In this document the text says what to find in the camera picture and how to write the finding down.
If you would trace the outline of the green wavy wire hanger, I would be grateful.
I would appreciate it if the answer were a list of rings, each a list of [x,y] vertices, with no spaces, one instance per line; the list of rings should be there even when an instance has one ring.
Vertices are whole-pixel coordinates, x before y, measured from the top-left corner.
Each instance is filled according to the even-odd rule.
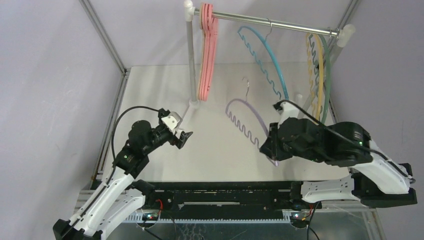
[[[322,123],[326,122],[327,114],[330,104],[330,90],[331,90],[331,63],[330,63],[330,50],[326,39],[322,35],[318,35],[322,42],[323,46],[323,99],[322,99],[322,108],[320,114],[320,121]]]

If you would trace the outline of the blue wavy wire hanger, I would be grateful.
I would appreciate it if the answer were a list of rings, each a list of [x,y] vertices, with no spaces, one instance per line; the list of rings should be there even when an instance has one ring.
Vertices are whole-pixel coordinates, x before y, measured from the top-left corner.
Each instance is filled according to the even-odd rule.
[[[249,43],[246,36],[242,33],[243,30],[249,30],[250,32],[252,32],[258,38],[258,40],[260,40],[260,42],[262,43],[263,47],[265,48],[266,52],[268,53],[270,57],[270,60],[274,66],[275,72],[277,73],[277,77],[281,85],[282,91],[277,90],[276,83],[270,78],[270,73],[268,72],[266,68],[264,68],[264,63],[260,60],[256,51],[252,48],[252,45]],[[248,49],[248,52],[250,53],[250,55],[253,57],[254,62],[259,66],[261,72],[264,74],[265,79],[268,82],[268,84],[272,87],[274,94],[277,95],[280,100],[282,99],[289,100],[290,97],[289,97],[288,88],[284,79],[283,71],[280,67],[280,64],[278,62],[276,55],[274,54],[271,46],[268,43],[268,36],[271,33],[272,33],[272,30],[270,30],[266,36],[263,36],[255,28],[251,26],[247,26],[247,25],[242,25],[237,30],[238,36],[243,41],[243,44]]]

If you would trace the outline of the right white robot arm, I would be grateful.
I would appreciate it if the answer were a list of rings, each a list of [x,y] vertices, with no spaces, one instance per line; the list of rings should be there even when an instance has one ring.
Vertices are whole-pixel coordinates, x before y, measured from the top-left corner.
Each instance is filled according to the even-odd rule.
[[[295,208],[327,200],[352,200],[371,208],[417,204],[414,177],[408,163],[398,164],[378,148],[370,134],[354,122],[326,126],[290,117],[273,122],[260,152],[281,162],[299,157],[315,163],[353,169],[333,180],[299,181],[291,185],[289,203]]]

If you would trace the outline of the yellow wavy wire hanger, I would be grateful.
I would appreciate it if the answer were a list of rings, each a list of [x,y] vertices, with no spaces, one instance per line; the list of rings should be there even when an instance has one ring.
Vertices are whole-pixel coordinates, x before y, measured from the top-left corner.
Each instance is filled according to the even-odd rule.
[[[324,49],[320,37],[315,33],[307,33],[305,43],[309,83],[309,98],[306,101],[308,106],[305,109],[311,107],[311,114],[319,120],[324,97]]]

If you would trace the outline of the beige plastic hanger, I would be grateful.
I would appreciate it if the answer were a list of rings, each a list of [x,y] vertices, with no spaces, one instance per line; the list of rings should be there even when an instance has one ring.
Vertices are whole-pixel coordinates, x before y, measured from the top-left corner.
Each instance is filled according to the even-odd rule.
[[[205,59],[205,30],[204,30],[204,18],[203,18],[203,13],[204,13],[204,6],[205,3],[202,2],[199,8],[199,28],[201,30],[202,33],[202,48],[201,48],[201,60],[200,60],[200,72],[199,72],[199,83],[198,83],[198,99],[200,101],[203,101],[203,97],[202,97],[202,83],[203,83],[203,63],[204,63],[204,59]]]

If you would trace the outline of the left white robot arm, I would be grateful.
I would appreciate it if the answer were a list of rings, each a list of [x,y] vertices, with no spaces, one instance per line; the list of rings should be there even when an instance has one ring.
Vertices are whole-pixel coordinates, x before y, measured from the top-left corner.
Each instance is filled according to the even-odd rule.
[[[109,175],[68,220],[57,220],[55,239],[105,240],[130,214],[161,202],[155,187],[137,177],[149,163],[149,154],[165,143],[181,149],[192,132],[180,128],[183,119],[174,111],[161,108],[157,117],[156,127],[147,120],[132,124],[121,151],[112,152]]]

